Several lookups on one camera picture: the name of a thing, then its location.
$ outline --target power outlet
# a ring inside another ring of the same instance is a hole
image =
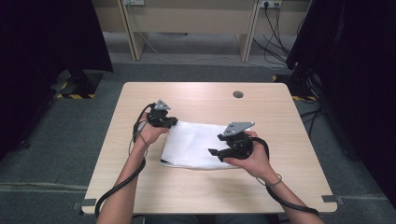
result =
[[[125,6],[143,6],[145,0],[123,0]]]
[[[268,8],[276,8],[282,5],[282,0],[273,0],[273,1],[262,0],[262,4],[260,5],[260,7],[265,7],[266,2],[268,3]]]

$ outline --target light wood tabletop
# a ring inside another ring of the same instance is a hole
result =
[[[244,96],[235,98],[241,91]],[[332,195],[288,88],[279,83],[134,82],[120,94],[85,200],[98,200],[114,186],[128,157],[133,126],[142,109],[159,99],[171,106],[169,117],[227,125],[254,121],[251,127],[270,150],[270,162],[283,181],[308,206],[333,212]],[[163,134],[148,149],[139,176],[136,214],[282,213],[264,186],[243,169],[197,171],[159,164]],[[82,210],[94,213],[94,203]]]

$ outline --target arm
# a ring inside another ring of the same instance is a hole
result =
[[[154,143],[162,133],[167,133],[168,130],[167,128],[154,128],[149,123],[146,124],[141,134],[136,137],[132,152],[125,162],[115,185],[128,178],[140,166],[146,147]],[[131,223],[134,214],[134,195],[136,193],[137,178],[138,176],[105,201],[97,223]]]
[[[246,133],[251,137],[257,137],[257,134],[254,132]],[[270,186],[279,180],[279,177],[268,161],[264,146],[260,143],[253,143],[253,153],[249,158],[245,160],[226,158],[224,161],[245,169],[250,175],[262,179]],[[289,203],[306,206],[282,181],[270,188],[279,198]],[[317,217],[314,214],[297,211],[285,206],[282,207],[288,215],[291,223],[324,223],[320,217]]]

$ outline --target desk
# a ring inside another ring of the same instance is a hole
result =
[[[144,6],[122,2],[120,13],[134,60],[140,59],[150,32],[237,34],[241,59],[248,60],[260,0],[149,0]]]
[[[241,91],[244,97],[233,97]],[[126,83],[108,127],[105,142],[88,187],[86,200],[98,200],[111,189],[128,157],[134,123],[150,103],[164,100],[169,116],[187,122],[227,125],[255,121],[252,130],[270,148],[270,162],[284,182],[319,212],[333,212],[336,203],[301,122],[288,88],[279,83]],[[148,149],[139,176],[136,214],[281,213],[264,186],[242,169],[193,171],[158,164],[166,134]],[[83,206],[87,214],[93,206]]]

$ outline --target hand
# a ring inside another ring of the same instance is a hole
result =
[[[257,137],[255,132],[245,131],[245,133]],[[250,175],[262,179],[265,183],[275,183],[279,179],[268,161],[264,146],[258,142],[253,142],[253,152],[247,159],[224,158],[224,161],[245,169]]]
[[[140,122],[144,120],[147,121],[147,112],[143,114]],[[136,141],[138,141],[139,138],[143,137],[145,142],[148,145],[151,145],[152,143],[157,141],[157,139],[160,137],[161,134],[168,132],[169,132],[168,128],[161,128],[161,127],[156,128],[147,122],[141,133],[137,135]]]

